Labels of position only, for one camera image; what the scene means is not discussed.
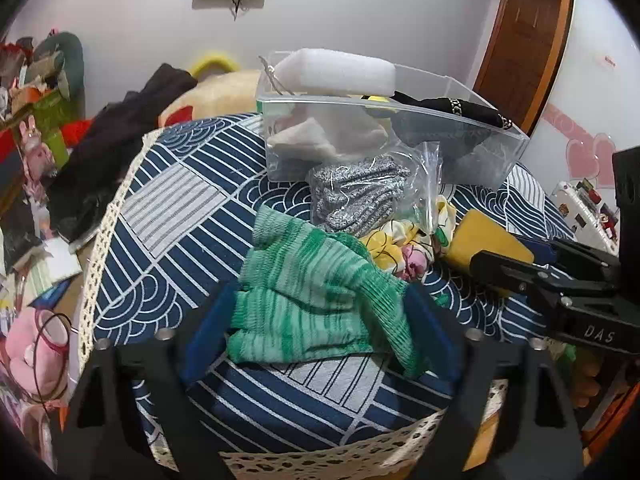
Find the yellow sponge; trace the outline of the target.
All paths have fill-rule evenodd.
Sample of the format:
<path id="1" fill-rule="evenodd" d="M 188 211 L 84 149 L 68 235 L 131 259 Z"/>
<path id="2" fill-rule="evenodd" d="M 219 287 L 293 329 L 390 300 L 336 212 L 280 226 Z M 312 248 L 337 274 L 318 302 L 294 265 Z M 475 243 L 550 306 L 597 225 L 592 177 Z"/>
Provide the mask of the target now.
<path id="1" fill-rule="evenodd" d="M 454 237 L 442 254 L 442 260 L 454 270 L 470 275 L 471 259 L 482 250 L 524 263 L 534 262 L 534 254 L 514 235 L 486 214 L 470 209 L 454 230 Z"/>

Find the yellow curved cushion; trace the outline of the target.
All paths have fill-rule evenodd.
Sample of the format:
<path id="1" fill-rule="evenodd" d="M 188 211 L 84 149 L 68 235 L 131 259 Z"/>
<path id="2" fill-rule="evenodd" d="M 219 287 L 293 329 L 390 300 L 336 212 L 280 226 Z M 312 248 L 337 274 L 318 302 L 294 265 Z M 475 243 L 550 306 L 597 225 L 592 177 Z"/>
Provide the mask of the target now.
<path id="1" fill-rule="evenodd" d="M 240 64 L 232 60 L 229 55 L 220 52 L 209 52 L 195 61 L 188 69 L 188 72 L 193 78 L 200 79 L 201 76 L 210 73 L 212 70 L 217 73 L 228 74 L 238 72 L 240 69 Z"/>

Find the white foam block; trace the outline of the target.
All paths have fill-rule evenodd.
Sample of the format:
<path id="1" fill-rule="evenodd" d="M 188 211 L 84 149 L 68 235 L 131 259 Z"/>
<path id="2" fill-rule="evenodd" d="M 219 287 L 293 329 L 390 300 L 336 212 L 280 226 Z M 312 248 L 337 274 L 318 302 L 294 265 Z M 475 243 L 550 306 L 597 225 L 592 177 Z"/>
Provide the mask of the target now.
<path id="1" fill-rule="evenodd" d="M 392 96 L 396 90 L 393 63 L 328 49 L 296 50 L 277 62 L 273 76 L 285 89 L 318 96 Z"/>

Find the beige patchwork blanket bed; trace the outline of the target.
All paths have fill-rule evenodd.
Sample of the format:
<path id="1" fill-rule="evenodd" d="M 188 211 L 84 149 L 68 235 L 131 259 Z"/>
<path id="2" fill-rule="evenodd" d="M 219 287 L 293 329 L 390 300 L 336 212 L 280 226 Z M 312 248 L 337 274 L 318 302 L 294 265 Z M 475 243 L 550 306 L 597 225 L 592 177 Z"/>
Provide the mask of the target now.
<path id="1" fill-rule="evenodd" d="M 254 113 L 259 70 L 239 70 L 210 76 L 166 107 L 160 128 L 204 118 Z"/>

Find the green box of toys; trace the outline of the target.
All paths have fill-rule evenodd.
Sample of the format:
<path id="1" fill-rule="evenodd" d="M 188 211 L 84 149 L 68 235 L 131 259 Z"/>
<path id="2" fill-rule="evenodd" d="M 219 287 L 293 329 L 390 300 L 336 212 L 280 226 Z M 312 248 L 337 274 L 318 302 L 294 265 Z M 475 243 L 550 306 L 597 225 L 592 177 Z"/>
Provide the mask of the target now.
<path id="1" fill-rule="evenodd" d="M 1 135 L 10 134 L 15 143 L 20 142 L 18 125 L 29 115 L 46 138 L 84 116 L 84 88 L 76 99 L 67 101 L 54 79 L 26 80 L 36 47 L 30 37 L 1 46 Z"/>

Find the brown wooden door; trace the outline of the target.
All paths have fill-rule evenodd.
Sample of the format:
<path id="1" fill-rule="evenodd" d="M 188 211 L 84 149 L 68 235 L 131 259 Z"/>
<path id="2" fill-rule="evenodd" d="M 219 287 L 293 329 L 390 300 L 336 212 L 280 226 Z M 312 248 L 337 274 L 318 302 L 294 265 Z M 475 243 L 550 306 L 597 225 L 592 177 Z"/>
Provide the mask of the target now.
<path id="1" fill-rule="evenodd" d="M 574 0 L 499 0 L 474 91 L 532 134 L 566 45 Z"/>

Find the pink plush rabbit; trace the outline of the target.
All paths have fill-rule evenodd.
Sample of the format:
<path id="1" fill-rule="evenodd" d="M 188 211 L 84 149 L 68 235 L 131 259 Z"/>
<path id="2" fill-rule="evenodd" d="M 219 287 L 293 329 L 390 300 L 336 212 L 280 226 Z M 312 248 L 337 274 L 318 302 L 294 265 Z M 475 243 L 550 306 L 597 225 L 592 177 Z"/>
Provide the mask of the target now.
<path id="1" fill-rule="evenodd" d="M 42 140 L 42 134 L 37 128 L 34 116 L 29 115 L 26 122 L 20 123 L 20 133 L 25 176 L 24 189 L 36 203 L 42 204 L 46 201 L 46 187 L 42 179 L 55 177 L 58 168 L 56 168 L 51 149 Z"/>

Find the red box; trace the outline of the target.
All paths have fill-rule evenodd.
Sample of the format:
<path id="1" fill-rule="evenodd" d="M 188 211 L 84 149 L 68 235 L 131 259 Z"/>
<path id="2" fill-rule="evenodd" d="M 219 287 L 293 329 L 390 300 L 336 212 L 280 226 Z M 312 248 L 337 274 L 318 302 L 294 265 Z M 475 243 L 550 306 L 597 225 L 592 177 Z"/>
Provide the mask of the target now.
<path id="1" fill-rule="evenodd" d="M 68 122 L 60 127 L 66 148 L 76 148 L 81 140 L 86 136 L 93 123 L 92 119 L 76 120 Z"/>

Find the green knitted cloth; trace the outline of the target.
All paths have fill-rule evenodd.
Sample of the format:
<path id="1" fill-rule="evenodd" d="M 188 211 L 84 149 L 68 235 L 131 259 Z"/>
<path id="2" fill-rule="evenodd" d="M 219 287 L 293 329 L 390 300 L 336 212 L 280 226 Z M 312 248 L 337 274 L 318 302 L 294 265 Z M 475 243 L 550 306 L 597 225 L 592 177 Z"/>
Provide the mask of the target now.
<path id="1" fill-rule="evenodd" d="M 236 364 L 390 353 L 406 377 L 423 372 L 402 305 L 408 283 L 356 237 L 261 206 L 239 284 L 227 344 Z"/>

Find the pink plush toy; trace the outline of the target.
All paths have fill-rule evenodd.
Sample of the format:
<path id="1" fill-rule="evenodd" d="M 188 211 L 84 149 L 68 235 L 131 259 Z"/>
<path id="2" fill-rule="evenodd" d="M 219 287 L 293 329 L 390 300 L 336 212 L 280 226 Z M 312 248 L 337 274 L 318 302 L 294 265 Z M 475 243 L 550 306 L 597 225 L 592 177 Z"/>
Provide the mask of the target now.
<path id="1" fill-rule="evenodd" d="M 70 336 L 49 310 L 24 307 L 6 337 L 9 372 L 22 389 L 45 398 L 62 384 Z"/>

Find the white suitcase with stickers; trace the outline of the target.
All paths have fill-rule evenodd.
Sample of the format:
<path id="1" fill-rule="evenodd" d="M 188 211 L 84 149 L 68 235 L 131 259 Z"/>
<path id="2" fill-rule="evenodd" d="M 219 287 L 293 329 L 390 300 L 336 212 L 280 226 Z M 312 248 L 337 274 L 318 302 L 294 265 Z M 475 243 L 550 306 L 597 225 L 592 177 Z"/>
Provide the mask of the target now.
<path id="1" fill-rule="evenodd" d="M 579 243 L 618 255 L 618 243 L 602 226 L 602 214 L 598 206 L 592 204 L 589 207 L 590 198 L 586 194 L 582 197 L 582 193 L 573 185 L 560 181 L 551 194 L 551 200 Z"/>

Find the yellow floral scarf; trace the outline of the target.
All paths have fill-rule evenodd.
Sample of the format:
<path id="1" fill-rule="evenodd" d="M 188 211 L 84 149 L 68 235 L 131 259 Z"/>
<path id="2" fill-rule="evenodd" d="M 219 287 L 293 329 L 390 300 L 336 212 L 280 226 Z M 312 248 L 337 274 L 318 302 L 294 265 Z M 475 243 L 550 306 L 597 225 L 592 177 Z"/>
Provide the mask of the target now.
<path id="1" fill-rule="evenodd" d="M 416 222 L 390 220 L 359 240 L 383 272 L 409 283 L 422 281 L 436 258 L 448 252 L 456 230 L 456 214 L 456 207 L 439 195 L 432 234 L 423 232 Z"/>

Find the bagged grey knitted cloth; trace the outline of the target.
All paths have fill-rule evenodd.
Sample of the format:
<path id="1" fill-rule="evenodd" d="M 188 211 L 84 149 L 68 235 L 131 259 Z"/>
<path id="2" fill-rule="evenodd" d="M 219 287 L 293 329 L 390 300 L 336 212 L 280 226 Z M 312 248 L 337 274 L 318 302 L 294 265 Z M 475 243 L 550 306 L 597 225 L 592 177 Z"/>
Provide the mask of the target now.
<path id="1" fill-rule="evenodd" d="M 422 232 L 436 229 L 442 170 L 438 142 L 398 146 L 356 162 L 309 170 L 311 223 L 329 233 L 363 237 L 390 220 L 409 220 Z"/>

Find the pink heart wall sticker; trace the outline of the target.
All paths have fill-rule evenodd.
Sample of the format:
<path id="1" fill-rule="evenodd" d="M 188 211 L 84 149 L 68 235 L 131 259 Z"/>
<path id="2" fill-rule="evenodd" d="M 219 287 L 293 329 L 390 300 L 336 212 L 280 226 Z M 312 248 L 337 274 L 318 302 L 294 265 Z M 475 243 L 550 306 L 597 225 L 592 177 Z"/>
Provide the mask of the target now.
<path id="1" fill-rule="evenodd" d="M 565 159 L 572 180 L 593 179 L 599 188 L 614 188 L 613 139 L 605 133 L 587 134 L 567 142 Z"/>

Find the blue patterned tablecloth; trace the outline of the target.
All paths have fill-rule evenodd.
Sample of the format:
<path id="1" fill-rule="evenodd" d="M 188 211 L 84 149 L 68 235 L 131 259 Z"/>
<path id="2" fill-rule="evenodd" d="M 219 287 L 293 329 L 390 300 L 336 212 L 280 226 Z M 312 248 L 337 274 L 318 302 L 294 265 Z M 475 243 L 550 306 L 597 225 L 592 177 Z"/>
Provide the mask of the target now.
<path id="1" fill-rule="evenodd" d="M 93 345 L 141 344 L 198 309 L 215 327 L 193 411 L 240 479 L 400 474 L 432 440 L 452 396 L 433 372 L 410 380 L 387 352 L 307 363 L 240 363 L 234 326 L 256 284 L 264 215 L 308 226 L 305 182 L 268 178 L 262 118 L 194 120 L 145 134 L 100 226 L 78 318 Z"/>

